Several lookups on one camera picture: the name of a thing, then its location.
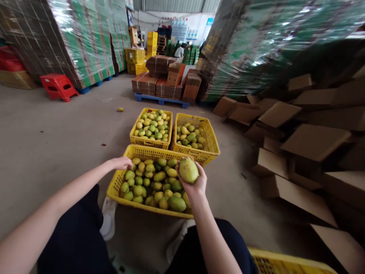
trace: white wall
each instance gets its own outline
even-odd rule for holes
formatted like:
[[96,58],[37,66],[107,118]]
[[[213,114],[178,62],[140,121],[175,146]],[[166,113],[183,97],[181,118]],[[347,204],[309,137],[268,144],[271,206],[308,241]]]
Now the white wall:
[[214,13],[167,13],[159,11],[136,11],[133,13],[133,25],[139,25],[141,31],[147,32],[157,31],[162,25],[171,25],[172,19],[187,18],[186,24],[190,29],[198,30],[197,40],[192,41],[193,44],[200,44],[208,36],[211,26],[207,26],[208,18],[214,18]]

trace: white shirt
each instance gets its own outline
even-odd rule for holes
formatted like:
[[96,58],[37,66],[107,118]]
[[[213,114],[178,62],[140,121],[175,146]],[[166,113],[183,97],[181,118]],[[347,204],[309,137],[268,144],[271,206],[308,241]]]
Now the white shirt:
[[184,49],[182,47],[179,47],[176,51],[175,51],[175,57],[180,58],[181,55],[184,55]]

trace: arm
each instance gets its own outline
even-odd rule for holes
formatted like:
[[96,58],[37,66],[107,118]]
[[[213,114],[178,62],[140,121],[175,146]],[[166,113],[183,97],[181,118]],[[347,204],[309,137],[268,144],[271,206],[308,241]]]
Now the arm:
[[199,177],[194,185],[186,183],[179,172],[178,176],[189,197],[207,272],[209,274],[242,273],[217,226],[205,196],[207,177],[204,169],[198,162],[195,163],[199,170]]
[[127,167],[133,165],[126,157],[108,160],[51,196],[0,243],[0,273],[29,273],[50,239],[59,218],[109,171]]

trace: dark pants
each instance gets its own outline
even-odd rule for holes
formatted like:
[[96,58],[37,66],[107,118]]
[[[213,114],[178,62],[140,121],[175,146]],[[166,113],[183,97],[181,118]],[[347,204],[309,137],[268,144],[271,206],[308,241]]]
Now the dark pants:
[[[38,259],[38,273],[115,274],[108,258],[106,243],[99,229],[103,215],[96,185],[58,221]],[[227,221],[216,219],[218,227],[235,256],[242,273],[257,273],[256,265],[238,231]],[[206,273],[195,226],[188,229],[166,273]]]

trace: red plastic stool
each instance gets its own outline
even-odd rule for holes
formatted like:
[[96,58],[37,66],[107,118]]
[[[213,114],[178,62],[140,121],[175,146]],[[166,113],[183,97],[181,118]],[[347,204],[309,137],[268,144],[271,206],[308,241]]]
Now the red plastic stool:
[[80,96],[66,75],[51,73],[40,78],[51,100],[60,98],[70,102],[72,95]]

